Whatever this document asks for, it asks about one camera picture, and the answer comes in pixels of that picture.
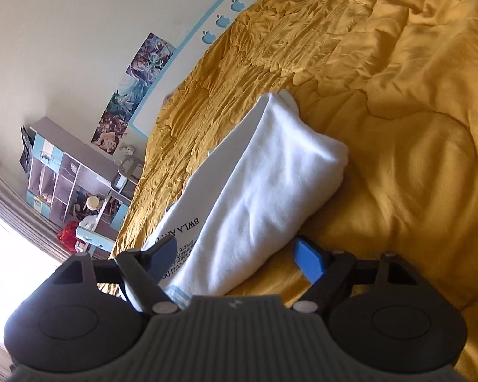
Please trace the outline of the white printed sweatshirt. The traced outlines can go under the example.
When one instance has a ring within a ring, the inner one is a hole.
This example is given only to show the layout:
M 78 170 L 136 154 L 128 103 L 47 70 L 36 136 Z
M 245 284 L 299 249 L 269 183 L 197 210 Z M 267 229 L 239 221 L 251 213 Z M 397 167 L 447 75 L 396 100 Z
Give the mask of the white printed sweatshirt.
M 223 296 L 294 238 L 339 189 L 348 148 L 311 129 L 292 95 L 262 95 L 189 177 L 144 247 L 177 241 L 160 287 L 178 307 Z

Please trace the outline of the light blue desk chair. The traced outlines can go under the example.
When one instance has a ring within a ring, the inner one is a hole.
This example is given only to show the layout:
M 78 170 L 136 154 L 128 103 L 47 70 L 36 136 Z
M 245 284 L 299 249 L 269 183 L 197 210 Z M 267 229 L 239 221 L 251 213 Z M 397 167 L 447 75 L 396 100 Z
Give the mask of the light blue desk chair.
M 97 249 L 111 253 L 114 241 L 84 227 L 76 228 L 76 238 L 87 244 L 87 252 L 92 255 Z

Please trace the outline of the red bag on desk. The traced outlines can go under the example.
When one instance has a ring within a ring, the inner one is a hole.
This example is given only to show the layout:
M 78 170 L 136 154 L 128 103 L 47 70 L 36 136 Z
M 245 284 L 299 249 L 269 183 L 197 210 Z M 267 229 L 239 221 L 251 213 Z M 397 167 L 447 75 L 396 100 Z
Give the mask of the red bag on desk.
M 57 234 L 58 241 L 70 253 L 76 253 L 76 245 L 79 240 L 76 236 L 76 229 L 79 226 L 77 221 L 68 222 Z

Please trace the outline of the grey folding chair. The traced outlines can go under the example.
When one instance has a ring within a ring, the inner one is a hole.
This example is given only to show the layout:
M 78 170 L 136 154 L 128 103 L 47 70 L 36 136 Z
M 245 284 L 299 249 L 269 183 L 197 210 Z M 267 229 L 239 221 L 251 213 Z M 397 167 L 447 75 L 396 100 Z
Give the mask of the grey folding chair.
M 111 181 L 111 187 L 117 192 L 123 192 L 127 188 L 134 190 L 141 179 L 143 167 L 144 162 L 141 159 L 132 155 L 127 156 L 119 164 L 117 174 Z

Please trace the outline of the grey blue bookshelf desk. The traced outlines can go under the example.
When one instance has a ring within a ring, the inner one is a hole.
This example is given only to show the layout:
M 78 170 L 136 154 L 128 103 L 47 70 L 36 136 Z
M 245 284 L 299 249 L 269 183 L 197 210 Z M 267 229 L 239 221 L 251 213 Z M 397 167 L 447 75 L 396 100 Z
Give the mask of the grey blue bookshelf desk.
M 31 126 L 27 203 L 63 228 L 70 221 L 115 241 L 134 190 L 117 192 L 118 165 L 43 117 Z

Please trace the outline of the grey window curtain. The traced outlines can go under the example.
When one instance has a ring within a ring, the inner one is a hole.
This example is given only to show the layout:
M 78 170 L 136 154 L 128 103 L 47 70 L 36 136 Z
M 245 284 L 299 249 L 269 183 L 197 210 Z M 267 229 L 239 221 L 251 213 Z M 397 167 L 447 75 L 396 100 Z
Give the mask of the grey window curtain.
M 0 219 L 14 232 L 53 259 L 63 262 L 70 253 L 58 240 L 60 228 L 36 212 L 0 173 Z

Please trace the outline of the yellow quilted bedspread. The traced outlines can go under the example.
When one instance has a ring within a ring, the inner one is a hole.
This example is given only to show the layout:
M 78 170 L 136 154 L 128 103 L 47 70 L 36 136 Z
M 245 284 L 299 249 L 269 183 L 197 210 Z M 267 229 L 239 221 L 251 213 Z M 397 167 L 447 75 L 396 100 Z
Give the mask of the yellow quilted bedspread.
M 478 381 L 478 0 L 259 0 L 178 86 L 148 139 L 114 251 L 140 247 L 263 93 L 349 150 L 302 227 L 360 259 L 398 253 L 464 316 Z

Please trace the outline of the white blue headboard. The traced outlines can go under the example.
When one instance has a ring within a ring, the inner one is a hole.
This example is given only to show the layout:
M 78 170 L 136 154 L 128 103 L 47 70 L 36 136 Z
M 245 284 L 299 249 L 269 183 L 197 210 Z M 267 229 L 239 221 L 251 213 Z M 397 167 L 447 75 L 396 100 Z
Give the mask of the white blue headboard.
M 134 132 L 144 138 L 151 134 L 166 96 L 189 76 L 205 52 L 237 16 L 256 1 L 217 0 L 211 5 L 179 44 L 133 114 L 129 126 Z

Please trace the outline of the anime wall posters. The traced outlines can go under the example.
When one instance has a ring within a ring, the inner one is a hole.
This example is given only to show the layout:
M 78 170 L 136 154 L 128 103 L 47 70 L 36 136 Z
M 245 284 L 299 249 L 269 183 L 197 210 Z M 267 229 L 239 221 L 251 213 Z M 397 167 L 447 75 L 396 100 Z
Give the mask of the anime wall posters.
M 92 136 L 91 143 L 112 155 L 134 113 L 176 48 L 150 33 L 127 66 Z

